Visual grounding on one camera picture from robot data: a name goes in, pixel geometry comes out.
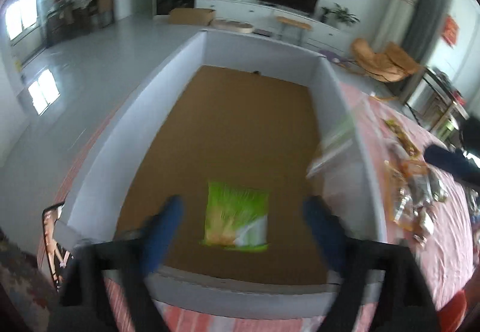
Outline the small green snack packet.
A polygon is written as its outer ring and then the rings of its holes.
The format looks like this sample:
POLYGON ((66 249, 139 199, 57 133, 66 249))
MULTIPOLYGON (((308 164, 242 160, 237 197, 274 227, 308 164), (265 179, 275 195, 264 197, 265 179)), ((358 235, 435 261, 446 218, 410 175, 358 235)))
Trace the small green snack packet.
POLYGON ((260 253, 268 248, 269 193, 227 183, 208 183, 202 244, 260 253))

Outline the yellow red snack packet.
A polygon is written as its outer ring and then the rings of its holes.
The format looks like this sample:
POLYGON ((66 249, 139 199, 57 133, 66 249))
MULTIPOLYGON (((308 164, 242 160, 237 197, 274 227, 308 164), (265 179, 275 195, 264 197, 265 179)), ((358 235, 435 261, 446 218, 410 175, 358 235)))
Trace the yellow red snack packet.
POLYGON ((404 151, 412 158, 419 158, 422 154, 416 145, 411 141, 403 127, 395 119, 384 120, 385 125, 394 133, 404 151))

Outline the dark grey snack bag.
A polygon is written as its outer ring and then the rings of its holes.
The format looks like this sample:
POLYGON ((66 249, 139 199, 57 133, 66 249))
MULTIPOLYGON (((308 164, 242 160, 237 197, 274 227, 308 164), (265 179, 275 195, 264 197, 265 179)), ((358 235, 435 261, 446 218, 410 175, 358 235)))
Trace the dark grey snack bag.
POLYGON ((389 219, 418 238, 434 233, 435 203, 448 198, 444 185, 423 161, 404 161, 400 169, 386 164, 389 219))

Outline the dark wooden chair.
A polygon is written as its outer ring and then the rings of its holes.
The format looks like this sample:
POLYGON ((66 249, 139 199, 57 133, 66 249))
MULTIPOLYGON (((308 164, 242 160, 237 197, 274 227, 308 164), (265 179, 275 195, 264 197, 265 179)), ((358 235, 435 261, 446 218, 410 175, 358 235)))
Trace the dark wooden chair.
POLYGON ((448 76, 436 68, 427 67, 405 102, 408 114, 432 134, 440 133, 448 125, 458 130, 469 117, 463 105, 463 97, 448 76))

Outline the orange lounge chair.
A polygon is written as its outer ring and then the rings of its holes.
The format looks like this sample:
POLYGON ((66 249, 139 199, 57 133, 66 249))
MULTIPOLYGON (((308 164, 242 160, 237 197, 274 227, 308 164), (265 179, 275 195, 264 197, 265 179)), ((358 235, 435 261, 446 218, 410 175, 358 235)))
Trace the orange lounge chair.
POLYGON ((422 69, 396 43, 389 42, 383 52, 374 52, 365 39, 357 38, 351 44, 355 62, 373 79, 382 83, 396 83, 422 69))

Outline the white standing air conditioner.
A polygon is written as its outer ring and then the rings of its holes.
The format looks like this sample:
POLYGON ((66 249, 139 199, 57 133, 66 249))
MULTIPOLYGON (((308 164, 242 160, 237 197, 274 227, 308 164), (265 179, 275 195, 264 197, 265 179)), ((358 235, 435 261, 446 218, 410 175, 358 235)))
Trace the white standing air conditioner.
POLYGON ((389 43, 401 45, 411 24, 418 0, 390 0, 377 35, 371 45, 383 52, 389 43))

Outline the white tv cabinet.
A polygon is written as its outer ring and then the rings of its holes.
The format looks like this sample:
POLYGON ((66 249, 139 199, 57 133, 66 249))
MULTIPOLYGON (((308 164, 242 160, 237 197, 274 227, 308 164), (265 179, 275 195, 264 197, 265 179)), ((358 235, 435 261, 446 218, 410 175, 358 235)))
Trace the white tv cabinet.
MULTIPOLYGON (((347 54, 353 41, 351 34, 331 27, 328 24, 297 13, 290 13, 286 10, 258 3, 236 0, 196 0, 194 5, 197 8, 216 10, 218 19, 247 22, 256 30, 270 32, 272 37, 277 40, 280 24, 276 21, 276 16, 280 15, 309 23, 312 26, 312 30, 305 34, 304 42, 301 46, 312 50, 326 49, 339 54, 347 54)), ((282 40, 291 44, 297 44, 297 39, 298 29, 289 27, 282 40)))

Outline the potted green plant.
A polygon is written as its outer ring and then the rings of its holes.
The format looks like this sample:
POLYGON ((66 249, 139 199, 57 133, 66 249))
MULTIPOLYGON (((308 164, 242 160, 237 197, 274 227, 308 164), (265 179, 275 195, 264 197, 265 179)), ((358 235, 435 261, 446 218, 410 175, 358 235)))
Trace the potted green plant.
POLYGON ((354 13, 351 13, 347 7, 342 7, 339 4, 335 4, 334 7, 322 6, 321 9, 322 16, 320 21, 338 30, 345 30, 360 22, 360 19, 354 13))

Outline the white cardboard box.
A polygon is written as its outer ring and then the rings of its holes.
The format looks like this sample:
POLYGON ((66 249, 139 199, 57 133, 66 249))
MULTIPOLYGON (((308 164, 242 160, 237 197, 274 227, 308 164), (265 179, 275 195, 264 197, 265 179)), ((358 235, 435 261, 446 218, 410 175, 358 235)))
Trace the white cardboard box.
POLYGON ((80 166, 55 225, 67 249, 139 228, 172 195, 183 217, 147 284, 162 303, 217 316, 294 319, 327 313, 339 280, 302 214, 319 193, 355 237, 385 241, 383 202, 353 125, 318 180, 307 171, 352 107, 320 54, 253 35, 202 30, 165 59, 116 111, 80 166), (202 243, 208 184, 269 193, 260 253, 202 243))

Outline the wooden bench stool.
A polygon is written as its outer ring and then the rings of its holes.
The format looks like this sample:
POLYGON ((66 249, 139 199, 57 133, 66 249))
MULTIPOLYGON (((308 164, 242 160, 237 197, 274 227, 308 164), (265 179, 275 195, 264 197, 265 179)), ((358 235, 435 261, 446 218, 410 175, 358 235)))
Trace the wooden bench stool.
POLYGON ((304 42, 304 36, 307 32, 312 30, 312 26, 309 23, 298 21, 295 19, 289 19, 284 16, 276 16, 276 21, 280 24, 280 31, 278 32, 278 40, 282 40, 286 30, 291 28, 296 28, 299 30, 297 44, 301 46, 304 42))

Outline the brown cardboard box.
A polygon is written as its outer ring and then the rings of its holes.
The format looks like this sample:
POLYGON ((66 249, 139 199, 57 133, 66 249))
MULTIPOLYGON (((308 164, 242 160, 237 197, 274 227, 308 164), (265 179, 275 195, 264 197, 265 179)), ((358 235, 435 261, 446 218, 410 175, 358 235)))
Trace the brown cardboard box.
POLYGON ((175 8, 170 11, 168 22, 176 25, 209 26, 216 17, 216 10, 204 8, 175 8))

